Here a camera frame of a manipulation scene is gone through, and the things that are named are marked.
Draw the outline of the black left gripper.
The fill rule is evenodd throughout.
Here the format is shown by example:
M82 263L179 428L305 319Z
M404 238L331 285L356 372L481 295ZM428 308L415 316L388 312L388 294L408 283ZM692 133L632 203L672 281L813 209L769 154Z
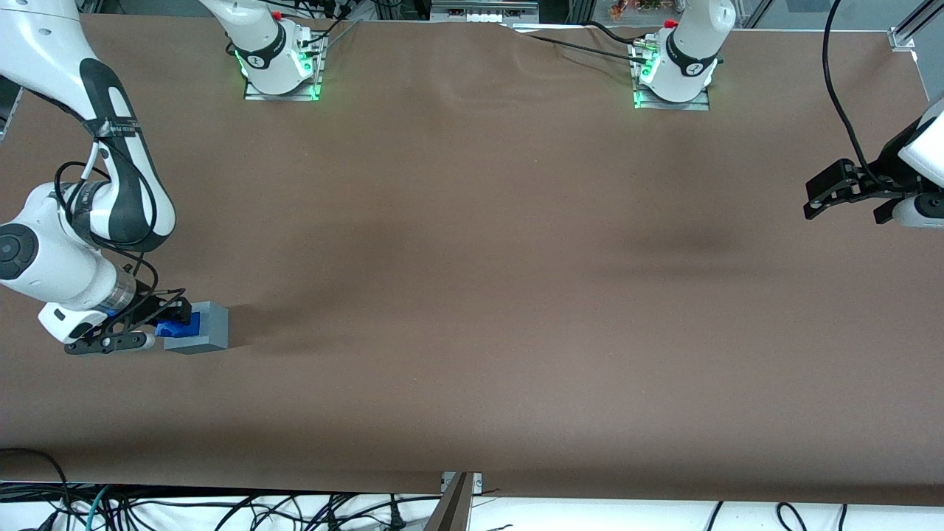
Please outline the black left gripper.
M906 225L909 212L907 196L926 192L927 186L920 173L911 168L899 152L917 137L920 129L917 122L907 125L884 145L878 158L870 163L864 158L860 142L856 142L855 154L859 158L863 177L853 161L840 159L810 178L805 184L805 219L812 221L826 209L839 204L885 198L889 201L883 202L873 211L875 222L883 225L897 221Z

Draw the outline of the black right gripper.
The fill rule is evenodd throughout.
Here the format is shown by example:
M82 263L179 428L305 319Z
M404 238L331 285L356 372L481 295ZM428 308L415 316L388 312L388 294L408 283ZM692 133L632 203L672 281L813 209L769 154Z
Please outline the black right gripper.
M129 306L116 316L108 317L97 329L95 337L81 337L64 345L64 352L75 356L94 356L149 350L156 343L152 333L141 328L155 327L157 322L191 322L192 305L185 298L186 289L136 294Z

